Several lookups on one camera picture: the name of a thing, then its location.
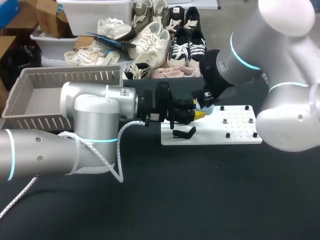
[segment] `white robotic arm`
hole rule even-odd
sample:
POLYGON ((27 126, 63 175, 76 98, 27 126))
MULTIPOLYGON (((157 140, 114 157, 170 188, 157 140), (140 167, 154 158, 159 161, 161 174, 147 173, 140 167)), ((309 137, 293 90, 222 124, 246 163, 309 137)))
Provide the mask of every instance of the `white robotic arm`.
POLYGON ((259 0, 227 47, 209 51, 201 62, 207 83, 198 97, 202 106, 263 72, 269 93, 256 120, 260 137, 287 152, 320 145, 320 50, 308 36, 314 23, 309 0, 259 0))

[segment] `black plastic bag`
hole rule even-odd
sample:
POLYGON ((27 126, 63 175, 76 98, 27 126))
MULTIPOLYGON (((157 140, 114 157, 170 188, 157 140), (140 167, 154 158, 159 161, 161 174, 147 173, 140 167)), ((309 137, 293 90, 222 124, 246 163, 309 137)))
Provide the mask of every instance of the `black plastic bag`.
POLYGON ((10 90, 13 87, 23 69, 41 66, 41 52, 35 46, 8 50, 1 60, 1 79, 5 88, 10 90))

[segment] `sneaker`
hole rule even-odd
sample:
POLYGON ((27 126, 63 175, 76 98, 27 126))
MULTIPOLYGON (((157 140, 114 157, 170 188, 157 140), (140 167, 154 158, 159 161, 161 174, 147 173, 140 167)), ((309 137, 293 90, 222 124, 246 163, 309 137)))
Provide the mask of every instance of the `sneaker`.
POLYGON ((157 0, 152 9, 152 19, 151 22, 159 22, 162 24, 162 27, 168 25, 168 3, 166 0, 157 0))
POLYGON ((186 11, 184 28, 190 31, 195 28, 201 29, 200 14, 195 6, 190 7, 188 11, 186 11))
POLYGON ((64 60, 70 67, 85 66, 107 66, 117 64, 120 55, 116 51, 111 51, 105 55, 98 51, 69 51, 64 54, 64 60))
POLYGON ((98 21, 97 34, 120 42, 134 39, 137 31, 134 27, 125 24, 119 19, 108 17, 104 21, 98 21))
POLYGON ((179 27, 184 26, 185 9, 181 6, 175 6, 169 9, 168 26, 165 28, 170 34, 175 34, 179 27))
POLYGON ((188 66, 199 67, 200 60, 207 52, 206 39, 200 28, 195 28, 191 33, 188 52, 188 66))
POLYGON ((155 52, 146 52, 139 55, 136 60, 123 72, 122 79, 143 79, 148 77, 150 71, 158 62, 155 52))
POLYGON ((154 4, 151 0, 144 0, 144 2, 135 2, 133 4, 134 17, 131 26, 138 33, 150 24, 153 6, 154 4))
POLYGON ((171 78, 199 78, 201 72, 199 68, 187 66, 174 66, 168 68, 158 68, 151 71, 150 79, 171 79, 171 78))
POLYGON ((155 69, 161 67, 166 62, 170 41, 171 37, 168 30, 163 30, 159 36, 153 35, 153 41, 148 52, 155 52, 158 57, 155 69))
POLYGON ((160 22, 154 21, 146 26, 142 32, 131 42, 135 48, 129 48, 128 54, 134 60, 140 54, 146 53, 153 43, 153 35, 161 33, 162 25, 160 22))
POLYGON ((171 42, 170 52, 168 54, 168 66, 187 66, 188 65, 188 46, 189 37, 184 27, 179 27, 171 42))
POLYGON ((88 52, 99 52, 99 53, 105 53, 106 51, 109 50, 109 47, 107 47, 106 45, 94 40, 93 43, 90 46, 82 46, 79 47, 76 52, 78 50, 84 50, 84 51, 88 51, 88 52))

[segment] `olive green sneaker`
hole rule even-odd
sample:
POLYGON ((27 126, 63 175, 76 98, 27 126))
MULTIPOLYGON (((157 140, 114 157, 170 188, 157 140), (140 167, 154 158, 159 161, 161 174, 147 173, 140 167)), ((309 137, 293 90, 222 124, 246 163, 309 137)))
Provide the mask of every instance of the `olive green sneaker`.
POLYGON ((140 33, 148 24, 150 24, 152 8, 154 4, 152 0, 144 0, 144 2, 135 2, 133 4, 134 17, 131 26, 140 33))

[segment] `black tablecloth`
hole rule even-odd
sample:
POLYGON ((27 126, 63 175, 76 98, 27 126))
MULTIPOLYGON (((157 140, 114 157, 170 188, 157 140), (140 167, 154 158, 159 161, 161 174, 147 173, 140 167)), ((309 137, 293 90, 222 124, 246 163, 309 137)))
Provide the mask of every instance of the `black tablecloth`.
MULTIPOLYGON (((138 94, 156 84, 126 82, 138 94)), ((203 84, 170 81, 180 98, 203 84)), ((257 80, 221 104, 252 105, 257 114, 267 92, 257 80)), ((121 152, 124 183, 110 173, 41 177, 0 221, 0 239, 320 239, 319 148, 162 146, 154 123, 128 128, 121 152)), ((0 208, 29 180, 1 183, 0 208)))

